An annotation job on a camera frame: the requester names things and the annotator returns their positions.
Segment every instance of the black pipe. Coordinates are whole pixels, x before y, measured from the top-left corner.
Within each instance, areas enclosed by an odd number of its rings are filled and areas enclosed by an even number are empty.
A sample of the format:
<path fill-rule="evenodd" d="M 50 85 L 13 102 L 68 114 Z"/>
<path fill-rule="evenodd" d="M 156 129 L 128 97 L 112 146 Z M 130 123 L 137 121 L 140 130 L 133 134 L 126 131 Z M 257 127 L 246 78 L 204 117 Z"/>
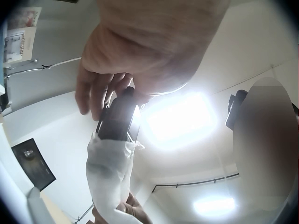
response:
<path fill-rule="evenodd" d="M 237 174 L 232 174 L 227 176 L 226 178 L 230 178 L 230 177 L 235 177 L 240 175 L 239 173 Z M 156 187 L 176 187 L 178 188 L 179 186 L 187 186 L 187 185 L 195 185 L 195 184 L 203 184 L 203 183 L 209 183 L 209 182 L 214 182 L 216 183 L 216 181 L 218 180 L 223 180 L 225 179 L 225 177 L 220 177 L 220 178 L 216 178 L 216 179 L 211 179 L 211 180 L 205 180 L 205 181 L 200 181 L 200 182 L 193 182 L 193 183 L 185 183 L 185 184 L 157 184 L 154 189 L 152 190 L 152 193 L 154 193 Z"/>

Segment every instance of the black picture frame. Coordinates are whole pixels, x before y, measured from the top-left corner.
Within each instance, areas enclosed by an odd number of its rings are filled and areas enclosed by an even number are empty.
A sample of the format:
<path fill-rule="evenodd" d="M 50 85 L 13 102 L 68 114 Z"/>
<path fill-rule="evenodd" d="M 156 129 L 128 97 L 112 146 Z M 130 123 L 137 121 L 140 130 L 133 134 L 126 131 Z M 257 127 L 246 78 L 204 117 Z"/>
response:
<path fill-rule="evenodd" d="M 33 138 L 11 149 L 28 178 L 40 191 L 56 180 Z"/>

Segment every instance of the black device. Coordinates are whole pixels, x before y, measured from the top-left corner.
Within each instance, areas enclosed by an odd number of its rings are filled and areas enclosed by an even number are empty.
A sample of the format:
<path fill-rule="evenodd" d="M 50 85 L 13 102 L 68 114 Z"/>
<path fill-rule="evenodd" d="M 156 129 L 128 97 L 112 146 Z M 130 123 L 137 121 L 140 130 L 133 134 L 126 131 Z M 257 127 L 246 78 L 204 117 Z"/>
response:
<path fill-rule="evenodd" d="M 226 126 L 231 129 L 232 131 L 234 130 L 234 125 L 235 121 L 237 118 L 237 115 L 239 113 L 240 107 L 244 99 L 246 98 L 248 92 L 245 90 L 238 90 L 236 95 L 231 95 L 228 101 L 228 116 L 226 119 Z M 298 108 L 292 103 L 297 123 L 298 123 Z"/>
<path fill-rule="evenodd" d="M 141 123 L 141 114 L 135 98 L 134 88 L 127 87 L 110 107 L 104 106 L 96 133 L 100 139 L 135 142 Z"/>

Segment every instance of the white cloth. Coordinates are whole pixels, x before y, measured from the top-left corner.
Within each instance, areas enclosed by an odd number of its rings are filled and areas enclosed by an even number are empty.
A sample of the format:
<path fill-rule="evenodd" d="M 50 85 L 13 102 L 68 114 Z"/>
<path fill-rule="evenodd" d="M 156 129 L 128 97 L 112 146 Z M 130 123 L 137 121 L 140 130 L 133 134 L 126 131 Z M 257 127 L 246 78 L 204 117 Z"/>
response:
<path fill-rule="evenodd" d="M 89 190 L 99 214 L 109 224 L 142 224 L 116 207 L 129 196 L 134 151 L 143 147 L 139 142 L 101 140 L 95 133 L 87 146 Z"/>

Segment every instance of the light fixture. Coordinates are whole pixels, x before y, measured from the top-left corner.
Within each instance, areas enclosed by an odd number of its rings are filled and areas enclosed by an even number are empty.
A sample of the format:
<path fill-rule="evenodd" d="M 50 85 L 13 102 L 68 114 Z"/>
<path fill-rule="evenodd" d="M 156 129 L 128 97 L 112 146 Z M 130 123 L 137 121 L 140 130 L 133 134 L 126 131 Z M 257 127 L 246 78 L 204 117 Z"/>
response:
<path fill-rule="evenodd" d="M 194 203 L 195 210 L 202 216 L 221 216 L 235 208 L 233 198 L 205 199 Z"/>
<path fill-rule="evenodd" d="M 146 116 L 158 143 L 197 140 L 208 135 L 216 124 L 214 112 L 201 93 L 165 99 Z"/>

